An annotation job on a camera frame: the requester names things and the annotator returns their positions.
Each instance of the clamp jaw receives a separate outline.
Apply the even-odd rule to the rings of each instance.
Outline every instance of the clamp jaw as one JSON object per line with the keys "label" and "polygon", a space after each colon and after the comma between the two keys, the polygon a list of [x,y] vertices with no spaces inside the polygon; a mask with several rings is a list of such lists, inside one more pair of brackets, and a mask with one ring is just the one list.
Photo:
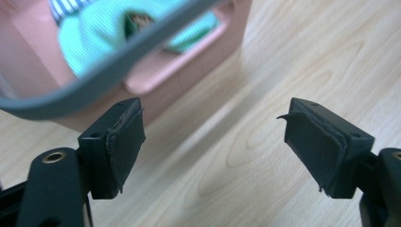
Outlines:
{"label": "clamp jaw", "polygon": [[371,153],[372,135],[318,103],[293,98],[285,142],[327,196],[351,199],[357,188],[365,227],[401,226],[401,149]]}
{"label": "clamp jaw", "polygon": [[88,193],[122,192],[145,141],[139,98],[121,101],[79,138],[79,148],[36,157],[25,183],[0,192],[0,226],[93,226]]}

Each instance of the screw hole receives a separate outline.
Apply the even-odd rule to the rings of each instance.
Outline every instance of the screw hole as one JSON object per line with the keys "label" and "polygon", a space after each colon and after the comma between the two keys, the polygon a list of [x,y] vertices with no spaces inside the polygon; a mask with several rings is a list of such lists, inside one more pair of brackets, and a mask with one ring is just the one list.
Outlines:
{"label": "screw hole", "polygon": [[100,136],[100,133],[99,132],[95,132],[95,133],[92,133],[91,134],[91,137],[92,138],[97,138],[97,137],[99,137]]}
{"label": "screw hole", "polygon": [[39,227],[57,227],[60,226],[61,222],[59,218],[48,218],[42,221]]}
{"label": "screw hole", "polygon": [[394,156],[394,158],[401,161],[401,152],[400,151],[394,152],[392,155]]}
{"label": "screw hole", "polygon": [[46,164],[57,163],[58,161],[60,161],[63,158],[65,158],[65,156],[67,156],[67,155],[65,154],[64,151],[56,151],[56,152],[53,152],[51,154],[47,154],[44,157],[43,162],[46,163]]}
{"label": "screw hole", "polygon": [[359,138],[360,137],[360,134],[358,134],[358,133],[354,133],[354,132],[352,132],[352,133],[350,133],[352,136],[354,136],[354,137],[356,137],[356,138]]}

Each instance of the wooden floor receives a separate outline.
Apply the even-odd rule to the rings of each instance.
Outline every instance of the wooden floor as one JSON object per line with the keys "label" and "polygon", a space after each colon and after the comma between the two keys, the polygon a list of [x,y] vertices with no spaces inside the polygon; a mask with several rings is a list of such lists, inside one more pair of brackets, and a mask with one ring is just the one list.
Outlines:
{"label": "wooden floor", "polygon": [[[96,226],[361,226],[358,191],[335,201],[284,143],[292,97],[401,148],[399,0],[253,0],[241,48],[146,127],[124,193],[92,201]],[[78,133],[0,113],[0,179],[77,148]]]}

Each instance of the teal striped cloth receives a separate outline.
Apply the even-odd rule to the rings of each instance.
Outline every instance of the teal striped cloth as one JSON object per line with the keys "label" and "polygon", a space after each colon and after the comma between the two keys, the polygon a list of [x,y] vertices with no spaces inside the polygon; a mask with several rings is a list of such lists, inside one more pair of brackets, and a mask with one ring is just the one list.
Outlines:
{"label": "teal striped cloth", "polygon": [[[59,14],[59,19],[55,20],[60,22],[62,53],[76,76],[81,78],[124,46],[129,35],[140,31],[132,15],[146,17],[157,23],[185,1],[93,0],[80,10]],[[218,18],[208,11],[173,37],[166,49],[178,53],[187,51],[217,25]]]}

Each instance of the gray frame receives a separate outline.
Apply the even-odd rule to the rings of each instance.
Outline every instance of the gray frame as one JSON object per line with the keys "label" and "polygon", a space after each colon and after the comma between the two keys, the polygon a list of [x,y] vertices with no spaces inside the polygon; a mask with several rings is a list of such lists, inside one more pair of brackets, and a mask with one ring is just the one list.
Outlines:
{"label": "gray frame", "polygon": [[27,99],[0,97],[0,109],[29,120],[45,120],[71,114],[112,89],[147,53],[217,2],[189,0],[163,21],[128,40],[124,48],[82,79],[44,96]]}

